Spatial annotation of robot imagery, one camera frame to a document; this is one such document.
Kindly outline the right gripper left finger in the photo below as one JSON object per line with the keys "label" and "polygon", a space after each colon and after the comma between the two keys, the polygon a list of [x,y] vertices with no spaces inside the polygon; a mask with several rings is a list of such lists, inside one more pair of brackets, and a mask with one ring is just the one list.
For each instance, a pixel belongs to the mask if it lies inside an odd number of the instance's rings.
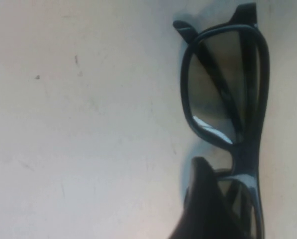
{"label": "right gripper left finger", "polygon": [[191,162],[182,216],[171,239],[242,239],[243,228],[225,200],[212,166],[202,157]]}

